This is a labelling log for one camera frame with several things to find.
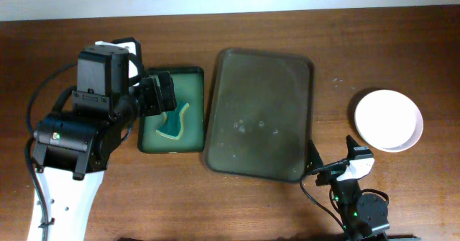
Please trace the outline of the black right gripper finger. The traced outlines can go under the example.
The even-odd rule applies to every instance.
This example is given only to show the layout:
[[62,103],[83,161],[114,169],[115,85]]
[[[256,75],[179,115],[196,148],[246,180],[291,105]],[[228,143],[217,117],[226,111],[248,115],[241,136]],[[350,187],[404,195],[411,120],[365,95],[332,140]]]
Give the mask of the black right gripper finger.
[[351,135],[346,136],[346,145],[348,150],[347,159],[365,159],[369,157],[369,148],[359,145]]
[[323,161],[321,156],[319,155],[316,146],[314,145],[313,141],[310,140],[308,142],[308,157],[306,162],[306,173],[310,173],[318,168],[323,167]]

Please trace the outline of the green yellow sponge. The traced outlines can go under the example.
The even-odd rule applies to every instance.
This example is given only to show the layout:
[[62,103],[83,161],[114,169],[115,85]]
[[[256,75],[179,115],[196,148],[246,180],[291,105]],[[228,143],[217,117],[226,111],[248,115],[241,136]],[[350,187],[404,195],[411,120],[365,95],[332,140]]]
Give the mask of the green yellow sponge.
[[176,109],[164,112],[164,122],[156,129],[159,136],[170,140],[179,140],[184,132],[184,116],[190,104],[178,102]]

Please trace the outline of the white plate pink rim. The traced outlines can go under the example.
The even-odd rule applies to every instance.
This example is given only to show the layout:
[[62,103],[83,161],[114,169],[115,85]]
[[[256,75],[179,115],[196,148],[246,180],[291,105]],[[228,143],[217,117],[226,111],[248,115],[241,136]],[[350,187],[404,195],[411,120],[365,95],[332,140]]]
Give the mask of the white plate pink rim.
[[354,123],[366,143],[388,153],[410,149],[424,130],[423,116],[415,102],[400,92],[385,89],[372,91],[359,100]]

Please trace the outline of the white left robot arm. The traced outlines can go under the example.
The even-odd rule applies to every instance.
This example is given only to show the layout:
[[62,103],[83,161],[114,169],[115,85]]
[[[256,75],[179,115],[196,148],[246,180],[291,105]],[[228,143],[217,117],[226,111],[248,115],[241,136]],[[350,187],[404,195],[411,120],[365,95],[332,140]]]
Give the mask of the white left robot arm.
[[65,89],[52,111],[37,124],[24,154],[34,184],[34,209],[28,240],[83,240],[89,213],[103,181],[109,158],[129,136],[138,117],[176,108],[174,83],[168,72],[137,75],[113,111],[84,110],[69,98],[107,104],[110,96]]

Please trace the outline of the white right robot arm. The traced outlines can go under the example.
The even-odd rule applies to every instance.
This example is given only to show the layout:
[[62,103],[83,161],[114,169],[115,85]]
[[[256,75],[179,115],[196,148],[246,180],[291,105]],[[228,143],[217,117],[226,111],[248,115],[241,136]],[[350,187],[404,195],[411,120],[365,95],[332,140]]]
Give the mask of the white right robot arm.
[[[347,156],[325,164],[313,141],[308,143],[306,170],[299,180],[303,193],[340,226],[345,240],[418,240],[413,235],[389,236],[389,196],[373,188],[361,188],[359,180],[370,174],[375,159],[373,152],[348,135]],[[316,177],[317,186],[329,186],[327,209],[306,191],[303,181]]]

